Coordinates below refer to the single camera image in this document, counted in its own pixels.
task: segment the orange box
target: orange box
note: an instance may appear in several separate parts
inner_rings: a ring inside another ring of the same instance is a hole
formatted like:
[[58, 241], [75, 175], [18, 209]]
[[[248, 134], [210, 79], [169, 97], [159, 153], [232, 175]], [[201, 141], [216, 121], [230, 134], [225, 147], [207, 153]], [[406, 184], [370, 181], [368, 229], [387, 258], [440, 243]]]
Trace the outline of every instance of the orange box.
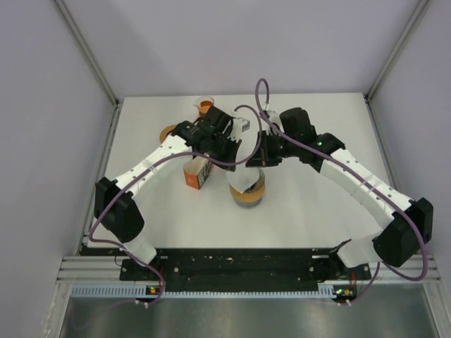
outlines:
[[209, 160], [202, 157], [193, 158], [183, 166], [186, 184], [199, 190], [210, 176], [212, 169], [213, 163]]

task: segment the wall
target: wall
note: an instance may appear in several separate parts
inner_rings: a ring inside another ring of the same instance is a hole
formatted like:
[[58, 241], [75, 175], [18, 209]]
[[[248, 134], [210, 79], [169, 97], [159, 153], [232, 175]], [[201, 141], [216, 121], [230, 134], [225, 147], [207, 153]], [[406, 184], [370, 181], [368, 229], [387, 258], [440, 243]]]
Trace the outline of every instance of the wall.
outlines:
[[418, 0], [66, 0], [118, 96], [365, 92]]
[[0, 5], [0, 328], [37, 337], [111, 105], [49, 0]]
[[402, 190], [435, 207], [433, 239], [451, 292], [451, 3], [432, 1], [373, 107]]

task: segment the gray wall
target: gray wall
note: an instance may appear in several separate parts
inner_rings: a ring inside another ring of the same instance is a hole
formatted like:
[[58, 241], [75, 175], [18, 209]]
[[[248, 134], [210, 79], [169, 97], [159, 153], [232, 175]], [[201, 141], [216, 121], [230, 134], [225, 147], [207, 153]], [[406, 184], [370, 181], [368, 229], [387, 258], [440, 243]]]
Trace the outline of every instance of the gray wall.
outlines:
[[435, 207], [433, 239], [451, 292], [451, 2], [432, 1], [373, 103], [402, 190]]
[[66, 0], [118, 96], [365, 92], [418, 0]]
[[37, 337], [111, 105], [50, 0], [0, 4], [0, 336]]

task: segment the white table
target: white table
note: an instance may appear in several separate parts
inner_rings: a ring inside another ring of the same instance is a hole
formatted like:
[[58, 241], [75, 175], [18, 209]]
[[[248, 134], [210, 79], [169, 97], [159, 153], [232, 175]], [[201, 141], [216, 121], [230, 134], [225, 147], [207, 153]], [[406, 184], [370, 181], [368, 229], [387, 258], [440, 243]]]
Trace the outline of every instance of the white table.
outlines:
[[[194, 120], [198, 96], [128, 97], [123, 103], [106, 168], [110, 179], [124, 173], [159, 145], [168, 125]], [[255, 106], [252, 95], [214, 96], [215, 105], [231, 112], [239, 104]], [[381, 153], [362, 94], [279, 94], [271, 108], [282, 112], [300, 106], [320, 133], [341, 139], [370, 171], [388, 182]], [[237, 159], [252, 150], [257, 136], [254, 115], [243, 135]], [[295, 158], [264, 168], [266, 192], [255, 208], [239, 207], [230, 195], [223, 170], [214, 168], [199, 190], [185, 185], [175, 170], [140, 206], [145, 232], [157, 248], [302, 248], [332, 247], [349, 238], [378, 231], [376, 222], [346, 192]], [[100, 226], [96, 238], [116, 239]], [[89, 247], [108, 244], [88, 243]]]

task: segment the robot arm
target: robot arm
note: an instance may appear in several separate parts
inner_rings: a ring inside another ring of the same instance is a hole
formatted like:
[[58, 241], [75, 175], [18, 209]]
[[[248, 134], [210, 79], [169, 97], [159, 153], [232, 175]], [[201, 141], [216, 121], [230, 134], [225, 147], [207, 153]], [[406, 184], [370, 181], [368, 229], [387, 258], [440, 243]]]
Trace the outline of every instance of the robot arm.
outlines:
[[[248, 129], [248, 120], [233, 118], [215, 106], [194, 123], [189, 121], [179, 123], [166, 140], [135, 167], [113, 180], [103, 177], [96, 183], [94, 216], [98, 218], [119, 191], [150, 168], [151, 170], [139, 182], [121, 195], [101, 220], [102, 225], [111, 231], [130, 253], [145, 263], [150, 262], [155, 257], [156, 250], [143, 234], [144, 219], [138, 208], [140, 199], [174, 169], [191, 158], [180, 156], [163, 162], [156, 168], [153, 168], [153, 165], [168, 156], [191, 151], [208, 154], [218, 161], [234, 163], [241, 143], [240, 136]], [[219, 167], [235, 171], [235, 167], [222, 165]]]
[[[266, 114], [271, 122], [276, 119], [273, 111], [267, 111]], [[261, 133], [260, 149], [247, 162], [247, 166], [275, 166], [284, 158], [298, 157], [301, 162], [309, 164], [318, 173], [330, 178], [346, 190], [375, 218], [381, 227], [378, 234], [340, 244], [330, 253], [331, 260], [335, 259], [348, 268], [379, 261], [399, 267], [419, 250], [419, 243], [414, 231], [392, 206], [375, 193], [374, 188], [404, 211], [417, 226], [423, 241], [429, 242], [433, 214], [431, 203], [425, 199], [412, 201], [408, 196], [389, 187], [360, 164], [335, 136], [328, 133], [317, 135], [305, 110], [293, 108], [281, 113], [278, 126], [283, 127], [287, 136], [344, 163], [373, 187], [368, 188], [334, 162], [299, 148], [272, 130]]]

